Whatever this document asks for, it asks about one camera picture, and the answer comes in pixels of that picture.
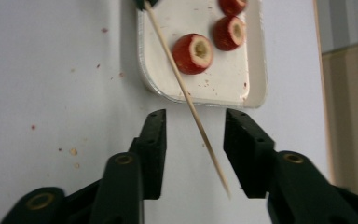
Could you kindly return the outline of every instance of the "white tray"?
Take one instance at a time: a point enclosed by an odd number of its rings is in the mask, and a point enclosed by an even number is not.
[[[259,107],[267,94],[261,2],[250,1],[238,17],[245,22],[245,43],[224,52],[213,46],[213,63],[202,74],[183,75],[197,105]],[[171,48],[182,35],[197,33],[212,42],[211,30],[224,17],[217,0],[162,0],[154,6],[161,31]],[[174,102],[183,96],[150,20],[138,12],[139,63],[145,85]]]

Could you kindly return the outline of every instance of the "red cylindrical food piece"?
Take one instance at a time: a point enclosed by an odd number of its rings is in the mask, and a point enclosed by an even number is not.
[[[172,56],[179,71],[187,75],[196,75],[211,65],[213,48],[205,36],[188,34],[176,41],[172,49]]]
[[[213,41],[218,49],[229,51],[242,45],[245,24],[235,16],[220,19],[213,28]]]
[[[220,8],[227,16],[240,14],[248,5],[247,0],[219,0]]]

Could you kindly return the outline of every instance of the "bamboo skewer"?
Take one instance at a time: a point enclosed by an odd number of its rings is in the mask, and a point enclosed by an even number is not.
[[[194,120],[197,123],[197,127],[200,130],[200,134],[201,134],[202,139],[203,139],[203,141],[205,143],[205,146],[206,146],[206,148],[208,148],[208,152],[209,152],[209,155],[211,156],[211,159],[213,161],[214,168],[216,169],[216,171],[217,171],[217,173],[219,175],[220,181],[222,182],[223,187],[225,188],[225,191],[226,191],[226,193],[228,195],[228,198],[231,198],[231,192],[229,190],[226,177],[223,174],[223,171],[222,171],[222,169],[220,167],[219,162],[217,161],[216,156],[214,155],[211,143],[209,142],[208,136],[206,135],[206,132],[205,132],[205,130],[204,130],[203,126],[202,126],[202,123],[200,121],[199,114],[198,114],[196,108],[194,107],[193,100],[191,99],[191,97],[190,97],[190,95],[189,95],[189,93],[187,91],[187,87],[186,87],[184,81],[182,80],[182,76],[180,75],[179,70],[178,70],[178,68],[176,66],[176,63],[173,60],[173,56],[171,54],[171,51],[168,48],[167,41],[165,40],[164,36],[162,35],[161,30],[159,29],[158,22],[157,22],[156,17],[155,17],[155,15],[153,13],[153,9],[150,6],[150,3],[148,1],[145,1],[145,9],[146,9],[148,17],[149,17],[150,21],[152,22],[153,27],[154,27],[157,35],[158,35],[159,42],[160,42],[161,46],[164,48],[165,54],[167,55],[167,58],[170,61],[172,70],[175,73],[176,79],[177,79],[177,81],[179,83],[179,86],[180,86],[180,88],[182,90],[182,93],[186,98],[188,106],[190,107],[191,114],[193,115]]]

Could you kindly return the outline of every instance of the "screw hole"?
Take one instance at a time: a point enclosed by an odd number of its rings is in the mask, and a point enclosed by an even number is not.
[[[131,156],[119,156],[115,158],[115,162],[120,165],[125,165],[132,162]]]
[[[304,159],[302,159],[301,157],[295,155],[295,154],[284,154],[284,159],[287,160],[287,161],[290,161],[292,163],[297,163],[297,164],[300,164],[300,163],[303,163],[304,162]]]
[[[28,200],[26,206],[29,210],[39,210],[47,207],[54,201],[54,194],[52,193],[40,193]]]

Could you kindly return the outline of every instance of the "white wall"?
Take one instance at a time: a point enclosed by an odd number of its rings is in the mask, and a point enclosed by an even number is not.
[[[317,0],[322,52],[358,43],[358,0]]]

